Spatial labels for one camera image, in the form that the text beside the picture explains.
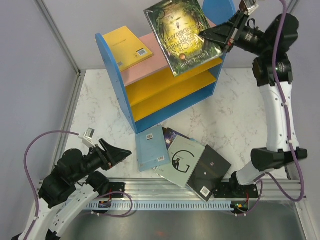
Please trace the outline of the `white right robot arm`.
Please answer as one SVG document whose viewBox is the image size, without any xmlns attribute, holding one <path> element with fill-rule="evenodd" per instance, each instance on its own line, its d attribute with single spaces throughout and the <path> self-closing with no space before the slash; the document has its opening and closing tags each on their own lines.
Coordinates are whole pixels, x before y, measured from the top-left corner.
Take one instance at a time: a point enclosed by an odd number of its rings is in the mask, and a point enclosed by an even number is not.
<svg viewBox="0 0 320 240">
<path fill-rule="evenodd" d="M 300 147 L 292 112 L 293 71 L 287 52 L 298 39 L 298 19 L 287 13 L 279 30 L 278 15 L 265 32 L 250 27 L 249 16 L 240 10 L 227 22 L 202 31 L 199 35 L 217 44 L 224 53 L 238 47 L 257 57 L 253 75 L 262 95 L 266 122 L 266 147 L 254 148 L 250 162 L 235 171 L 229 180 L 228 191 L 240 197 L 265 172 L 280 169 L 294 160 L 304 160 L 308 151 Z"/>
</svg>

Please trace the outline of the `purple Robinson Crusoe book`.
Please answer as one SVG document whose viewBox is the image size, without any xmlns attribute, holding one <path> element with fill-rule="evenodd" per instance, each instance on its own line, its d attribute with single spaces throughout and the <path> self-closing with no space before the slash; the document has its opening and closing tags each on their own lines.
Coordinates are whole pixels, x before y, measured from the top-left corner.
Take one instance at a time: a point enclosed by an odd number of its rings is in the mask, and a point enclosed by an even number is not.
<svg viewBox="0 0 320 240">
<path fill-rule="evenodd" d="M 189 137 L 171 129 L 171 128 L 166 128 L 165 131 L 164 131 L 164 140 L 165 140 L 165 145 L 166 145 L 166 149 L 168 150 L 171 146 L 171 144 L 173 143 L 173 141 L 175 140 L 175 138 L 177 136 L 181 136 L 183 138 L 186 138 L 186 139 L 190 139 Z"/>
</svg>

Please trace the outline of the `light blue Old Man book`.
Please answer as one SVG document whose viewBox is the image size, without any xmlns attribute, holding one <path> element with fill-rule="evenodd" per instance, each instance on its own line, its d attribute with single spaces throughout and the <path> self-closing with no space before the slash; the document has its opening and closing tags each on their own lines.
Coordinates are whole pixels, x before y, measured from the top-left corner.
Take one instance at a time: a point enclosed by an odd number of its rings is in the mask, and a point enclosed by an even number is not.
<svg viewBox="0 0 320 240">
<path fill-rule="evenodd" d="M 138 169 L 144 172 L 170 162 L 161 125 L 135 135 Z"/>
</svg>

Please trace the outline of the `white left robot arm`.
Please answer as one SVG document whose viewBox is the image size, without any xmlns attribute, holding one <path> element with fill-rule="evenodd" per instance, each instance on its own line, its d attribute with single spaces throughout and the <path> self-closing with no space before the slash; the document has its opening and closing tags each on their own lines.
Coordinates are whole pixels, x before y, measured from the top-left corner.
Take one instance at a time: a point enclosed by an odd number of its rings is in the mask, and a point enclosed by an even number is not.
<svg viewBox="0 0 320 240">
<path fill-rule="evenodd" d="M 35 216 L 14 239 L 60 239 L 89 202 L 112 195 L 109 179 L 98 169 L 108 171 L 131 154 L 102 138 L 87 155 L 76 148 L 65 151 L 36 193 Z"/>
</svg>

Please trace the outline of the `grey Great Gatsby book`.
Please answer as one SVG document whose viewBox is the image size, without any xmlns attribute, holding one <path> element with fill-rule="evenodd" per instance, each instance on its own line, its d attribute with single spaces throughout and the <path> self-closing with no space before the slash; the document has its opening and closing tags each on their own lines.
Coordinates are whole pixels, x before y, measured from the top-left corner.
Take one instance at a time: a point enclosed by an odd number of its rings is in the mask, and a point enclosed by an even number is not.
<svg viewBox="0 0 320 240">
<path fill-rule="evenodd" d="M 170 162 L 157 167 L 155 173 L 184 188 L 204 150 L 198 142 L 178 135 L 168 149 Z"/>
</svg>

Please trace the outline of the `yellow book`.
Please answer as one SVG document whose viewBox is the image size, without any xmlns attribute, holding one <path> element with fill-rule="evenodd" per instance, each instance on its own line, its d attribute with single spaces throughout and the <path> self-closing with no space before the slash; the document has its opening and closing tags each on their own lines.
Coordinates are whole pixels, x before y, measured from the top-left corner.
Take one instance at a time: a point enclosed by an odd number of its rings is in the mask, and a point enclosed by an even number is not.
<svg viewBox="0 0 320 240">
<path fill-rule="evenodd" d="M 122 26 L 102 37 L 109 46 L 120 72 L 154 55 L 127 26 Z"/>
</svg>

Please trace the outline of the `green Alice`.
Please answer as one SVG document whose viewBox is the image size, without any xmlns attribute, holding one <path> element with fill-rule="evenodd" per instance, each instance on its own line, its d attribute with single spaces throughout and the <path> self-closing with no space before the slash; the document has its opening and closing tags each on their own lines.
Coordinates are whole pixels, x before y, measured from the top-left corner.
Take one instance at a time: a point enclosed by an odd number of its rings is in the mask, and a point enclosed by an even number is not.
<svg viewBox="0 0 320 240">
<path fill-rule="evenodd" d="M 197 0 L 162 0 L 143 12 L 174 77 L 223 54 L 200 36 L 211 27 Z"/>
</svg>

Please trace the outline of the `black book with barcode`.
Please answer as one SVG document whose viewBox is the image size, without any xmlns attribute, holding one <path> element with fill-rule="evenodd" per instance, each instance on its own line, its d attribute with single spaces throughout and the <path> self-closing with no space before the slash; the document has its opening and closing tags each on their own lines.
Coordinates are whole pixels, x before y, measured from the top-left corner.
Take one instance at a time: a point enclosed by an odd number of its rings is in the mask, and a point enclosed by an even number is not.
<svg viewBox="0 0 320 240">
<path fill-rule="evenodd" d="M 212 147 L 206 145 L 187 182 L 187 187 L 200 199 L 208 202 L 213 191 L 222 182 L 231 166 L 231 163 L 224 157 Z"/>
</svg>

